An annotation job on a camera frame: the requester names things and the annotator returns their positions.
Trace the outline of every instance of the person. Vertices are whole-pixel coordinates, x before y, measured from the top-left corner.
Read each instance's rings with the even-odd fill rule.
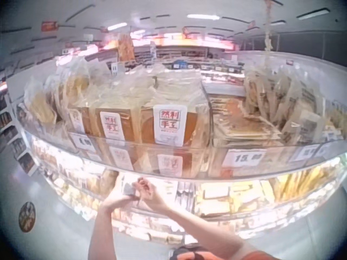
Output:
[[[157,188],[145,178],[133,184],[140,197],[125,196],[115,189],[101,203],[95,220],[88,260],[116,260],[113,245],[111,213],[128,203],[141,199],[154,212],[166,215],[192,235],[198,245],[183,246],[174,252],[171,259],[177,260],[273,260],[276,259],[241,239],[239,236],[220,229],[185,209],[169,205],[159,194]]]

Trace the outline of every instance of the orange sleeve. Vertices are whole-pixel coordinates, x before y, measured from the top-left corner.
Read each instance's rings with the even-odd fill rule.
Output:
[[[267,253],[263,251],[254,251],[252,253],[249,253],[242,260],[276,260],[276,259],[277,258],[274,258],[273,256],[268,255]]]

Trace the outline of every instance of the refrigerated display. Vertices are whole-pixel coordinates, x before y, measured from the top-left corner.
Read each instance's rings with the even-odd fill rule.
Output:
[[[305,63],[263,70],[249,59],[166,59],[112,76],[102,62],[74,58],[27,83],[17,111],[28,150],[86,220],[113,187],[136,194],[132,183],[147,177],[165,200],[243,238],[279,229],[344,179],[346,111]],[[207,74],[235,81],[216,93]],[[142,202],[112,219],[133,237],[189,240]]]

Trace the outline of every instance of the white floor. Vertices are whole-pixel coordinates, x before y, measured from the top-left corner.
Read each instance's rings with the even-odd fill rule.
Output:
[[[0,168],[0,226],[17,251],[25,259],[87,259],[93,221],[63,205],[42,176],[28,177],[10,147],[0,154]],[[22,233],[18,213],[27,201],[35,204],[37,219],[31,232]],[[340,188],[308,217],[250,242],[280,259],[329,259],[347,234],[346,218],[347,195]],[[170,250],[120,233],[114,243],[118,260],[166,260]]]

